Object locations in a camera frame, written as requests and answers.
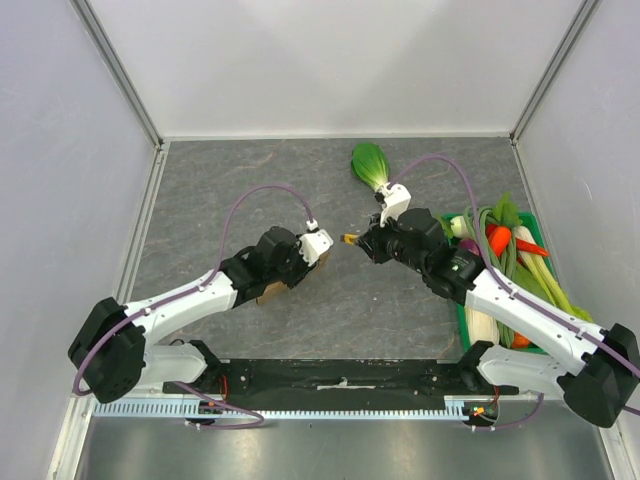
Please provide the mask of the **yellow utility knife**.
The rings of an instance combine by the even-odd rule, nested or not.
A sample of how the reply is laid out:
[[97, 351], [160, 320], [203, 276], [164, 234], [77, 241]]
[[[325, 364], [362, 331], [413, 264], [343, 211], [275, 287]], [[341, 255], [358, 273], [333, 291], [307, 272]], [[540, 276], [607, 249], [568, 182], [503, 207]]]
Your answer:
[[340, 241], [348, 245], [358, 246], [359, 236], [356, 234], [343, 234], [340, 236]]

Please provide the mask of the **brown cardboard express box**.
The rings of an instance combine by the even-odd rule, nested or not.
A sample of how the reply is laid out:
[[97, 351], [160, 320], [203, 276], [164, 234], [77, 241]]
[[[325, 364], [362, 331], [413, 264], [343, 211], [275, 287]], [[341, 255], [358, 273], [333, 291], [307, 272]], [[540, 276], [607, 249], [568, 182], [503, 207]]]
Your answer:
[[255, 303], [257, 305], [264, 305], [265, 303], [275, 298], [276, 296], [296, 288], [298, 285], [304, 282], [309, 275], [314, 275], [315, 273], [321, 271], [322, 268], [325, 266], [327, 260], [329, 259], [329, 256], [330, 256], [329, 252], [323, 253], [319, 257], [315, 265], [311, 267], [306, 273], [304, 273], [293, 286], [287, 285], [284, 281], [278, 281], [278, 282], [269, 284], [265, 288], [263, 294], [255, 299]]

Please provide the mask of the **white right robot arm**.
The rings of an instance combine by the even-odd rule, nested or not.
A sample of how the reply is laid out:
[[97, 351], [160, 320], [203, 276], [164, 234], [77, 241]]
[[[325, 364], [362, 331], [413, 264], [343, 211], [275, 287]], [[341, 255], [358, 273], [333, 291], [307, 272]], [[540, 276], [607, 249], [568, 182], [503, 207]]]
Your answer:
[[532, 355], [485, 345], [480, 359], [458, 368], [465, 391], [481, 393], [492, 384], [557, 396], [602, 428], [626, 410], [639, 386], [639, 348], [627, 327], [605, 329], [552, 306], [480, 256], [452, 245], [425, 208], [386, 221], [374, 216], [350, 242], [376, 264], [394, 260], [418, 272], [434, 294], [491, 316], [543, 349]]

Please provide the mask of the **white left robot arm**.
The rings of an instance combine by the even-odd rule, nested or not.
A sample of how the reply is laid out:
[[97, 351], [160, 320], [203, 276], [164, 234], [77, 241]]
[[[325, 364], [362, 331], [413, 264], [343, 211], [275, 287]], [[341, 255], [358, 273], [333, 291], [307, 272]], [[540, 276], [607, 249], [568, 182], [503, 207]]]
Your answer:
[[68, 350], [78, 370], [75, 393], [108, 404], [174, 381], [211, 392], [220, 378], [217, 357], [199, 340], [170, 347], [163, 339], [207, 316], [295, 288], [326, 260], [332, 244], [323, 229], [294, 234], [274, 226], [256, 245], [192, 282], [127, 305], [112, 297], [97, 302]]

